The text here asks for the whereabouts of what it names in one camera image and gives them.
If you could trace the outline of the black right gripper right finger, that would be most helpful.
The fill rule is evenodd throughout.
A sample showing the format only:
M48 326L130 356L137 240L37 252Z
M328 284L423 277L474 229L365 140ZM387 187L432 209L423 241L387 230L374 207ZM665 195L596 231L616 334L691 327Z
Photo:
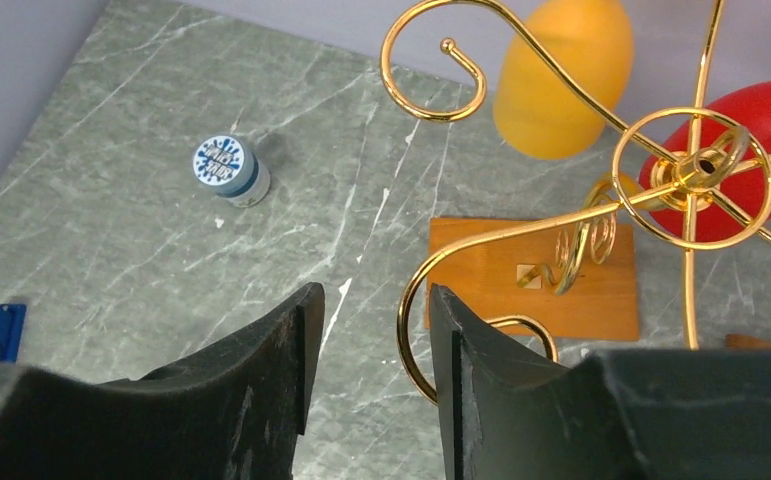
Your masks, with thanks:
M598 350L567 368L428 300L450 479L771 479L771 350Z

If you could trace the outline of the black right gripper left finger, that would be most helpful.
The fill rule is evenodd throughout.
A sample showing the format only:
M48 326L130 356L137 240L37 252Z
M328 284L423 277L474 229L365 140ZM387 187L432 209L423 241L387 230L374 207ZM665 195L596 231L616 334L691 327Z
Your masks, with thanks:
M0 364L0 479L289 479L324 317L310 282L137 380Z

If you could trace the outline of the red wine glass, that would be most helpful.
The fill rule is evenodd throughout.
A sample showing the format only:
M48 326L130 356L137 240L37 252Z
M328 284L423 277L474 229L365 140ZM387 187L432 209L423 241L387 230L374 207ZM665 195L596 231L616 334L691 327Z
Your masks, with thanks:
M734 91L707 104L706 108L721 112L747 127L771 155L771 81L755 84ZM684 151L687 147L689 121L686 120L663 143L671 151ZM725 127L716 121L706 119L701 127L701 145L708 146L725 131ZM645 188L650 187L650 174L656 158L648 158L639 174L639 182ZM745 212L758 214L763 199L763 170L753 169L727 178L720 190L732 199ZM652 219L665 230L677 237L682 236L683 214L673 209L658 210L651 213ZM743 229L718 206L709 206L697 214L695 240L712 242L726 239Z

